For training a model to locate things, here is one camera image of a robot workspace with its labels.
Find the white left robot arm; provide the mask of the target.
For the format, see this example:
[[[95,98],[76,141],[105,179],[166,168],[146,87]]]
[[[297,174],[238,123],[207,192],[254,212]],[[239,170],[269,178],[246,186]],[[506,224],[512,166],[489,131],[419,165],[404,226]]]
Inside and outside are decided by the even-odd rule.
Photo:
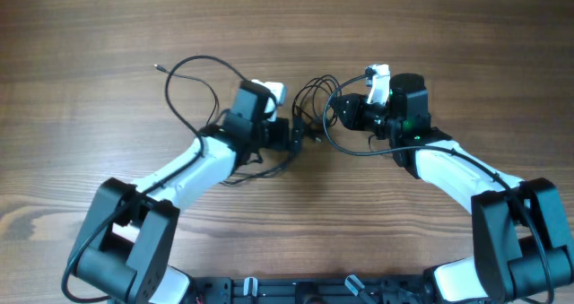
[[[198,132],[191,146],[145,178],[103,182],[92,199],[68,258],[61,288],[71,276],[103,291],[107,303],[198,303],[191,277],[169,266],[178,217],[238,168],[260,162],[260,150],[292,150],[295,142],[277,109],[283,83],[241,82],[220,125]]]

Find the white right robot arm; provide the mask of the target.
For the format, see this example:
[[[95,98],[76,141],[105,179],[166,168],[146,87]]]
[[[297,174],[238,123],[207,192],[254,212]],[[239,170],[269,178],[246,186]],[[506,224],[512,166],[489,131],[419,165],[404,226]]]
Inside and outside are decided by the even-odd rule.
[[[342,125],[386,140],[386,152],[414,178],[445,192],[472,219],[473,254],[423,274],[427,303],[535,302],[573,283],[573,237],[557,187],[487,165],[431,123],[428,92],[418,74],[361,76],[370,88],[326,100]]]

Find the thin black cable small plug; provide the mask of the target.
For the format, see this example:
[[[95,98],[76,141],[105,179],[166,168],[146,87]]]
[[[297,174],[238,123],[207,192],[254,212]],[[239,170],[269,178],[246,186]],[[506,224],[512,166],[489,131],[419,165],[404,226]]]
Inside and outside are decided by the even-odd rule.
[[[214,87],[206,80],[187,74],[174,74],[177,78],[179,89],[187,89],[187,93],[181,92],[180,98],[185,98],[190,102],[196,95],[202,103],[201,110],[204,113],[204,123],[209,125],[213,122],[215,116],[221,110],[221,101]]]

